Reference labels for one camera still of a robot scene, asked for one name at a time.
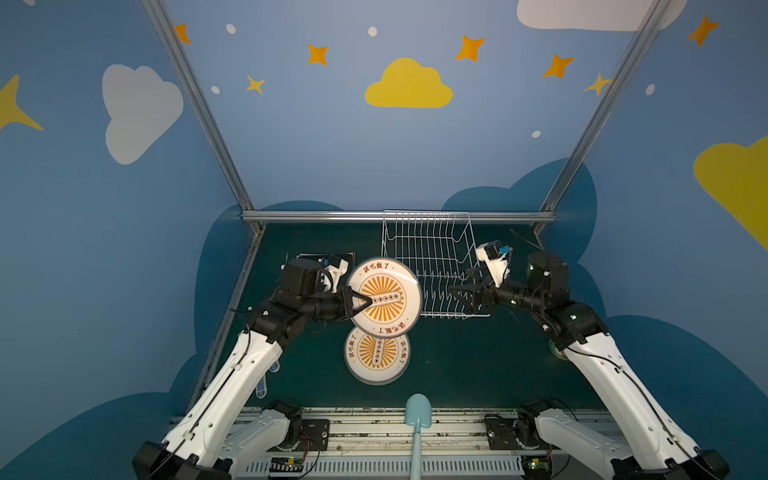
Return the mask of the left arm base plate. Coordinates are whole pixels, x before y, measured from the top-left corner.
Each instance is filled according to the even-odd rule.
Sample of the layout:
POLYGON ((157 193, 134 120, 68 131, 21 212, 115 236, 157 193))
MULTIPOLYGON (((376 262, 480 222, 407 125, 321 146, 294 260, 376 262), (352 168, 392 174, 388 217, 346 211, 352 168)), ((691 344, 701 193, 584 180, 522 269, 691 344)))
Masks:
POLYGON ((270 452, 326 451, 329 437, 328 419, 302 419, 301 424, 292 421, 284 440, 270 452))

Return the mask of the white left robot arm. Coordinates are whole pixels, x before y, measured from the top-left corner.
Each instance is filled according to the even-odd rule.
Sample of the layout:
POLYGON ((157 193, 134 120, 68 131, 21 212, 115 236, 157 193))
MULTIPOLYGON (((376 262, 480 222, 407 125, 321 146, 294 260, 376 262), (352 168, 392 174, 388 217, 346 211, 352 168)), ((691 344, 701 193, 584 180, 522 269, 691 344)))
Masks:
POLYGON ((242 408, 268 370, 310 321, 346 321, 371 299, 347 285, 352 253, 288 261, 270 297, 248 311, 244 330, 202 396, 159 443, 146 442, 132 465, 139 479, 233 479, 259 456, 295 441, 300 411, 277 402, 237 434, 242 408))

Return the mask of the white round plate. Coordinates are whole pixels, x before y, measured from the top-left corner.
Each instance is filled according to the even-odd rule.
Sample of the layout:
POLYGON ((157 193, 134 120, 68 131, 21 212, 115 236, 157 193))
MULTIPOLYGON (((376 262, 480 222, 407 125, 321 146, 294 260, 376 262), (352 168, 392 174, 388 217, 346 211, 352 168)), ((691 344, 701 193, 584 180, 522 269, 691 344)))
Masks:
POLYGON ((385 339, 404 335, 421 315, 423 298, 418 279, 397 260, 366 260, 352 271, 347 285, 372 301, 352 318, 365 334, 385 339))
POLYGON ((344 360, 349 372, 360 382, 383 386, 398 380, 411 359, 407 335, 379 338, 355 327, 344 344, 344 360))

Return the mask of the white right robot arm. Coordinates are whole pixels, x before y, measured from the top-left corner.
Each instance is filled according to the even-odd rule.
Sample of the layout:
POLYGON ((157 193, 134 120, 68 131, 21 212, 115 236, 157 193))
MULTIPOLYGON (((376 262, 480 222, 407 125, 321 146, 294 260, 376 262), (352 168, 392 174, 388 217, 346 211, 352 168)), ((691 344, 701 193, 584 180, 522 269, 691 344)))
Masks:
POLYGON ((589 382, 624 437, 613 441, 540 400, 519 409, 513 425, 518 444, 556 446, 603 479, 726 478, 726 460, 701 449, 677 425, 629 366, 596 311, 572 299, 567 263, 556 254, 532 253, 525 281, 515 282, 509 274, 511 252, 496 242, 480 245, 480 264, 468 272, 473 283, 450 292, 474 313, 497 306, 528 312, 589 382))

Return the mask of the black square plate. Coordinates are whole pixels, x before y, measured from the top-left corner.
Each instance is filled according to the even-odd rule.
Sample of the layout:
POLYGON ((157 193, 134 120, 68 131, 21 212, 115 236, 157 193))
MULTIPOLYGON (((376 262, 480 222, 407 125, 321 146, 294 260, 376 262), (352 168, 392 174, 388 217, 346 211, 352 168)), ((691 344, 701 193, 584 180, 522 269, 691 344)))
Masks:
POLYGON ((356 254, 354 252, 336 253, 336 254, 307 254, 319 262, 324 268, 334 267, 346 270, 353 269, 356 265, 356 254))

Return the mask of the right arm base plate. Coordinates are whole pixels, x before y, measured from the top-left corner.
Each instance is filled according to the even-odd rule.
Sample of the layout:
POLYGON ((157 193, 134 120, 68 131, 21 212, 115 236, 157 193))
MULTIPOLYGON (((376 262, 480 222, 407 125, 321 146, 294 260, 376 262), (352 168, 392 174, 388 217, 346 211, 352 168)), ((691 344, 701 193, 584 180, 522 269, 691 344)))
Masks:
POLYGON ((483 418, 486 437, 491 450, 549 450, 563 451, 559 446, 545 442, 537 430, 534 417, 507 418, 487 414, 483 418))

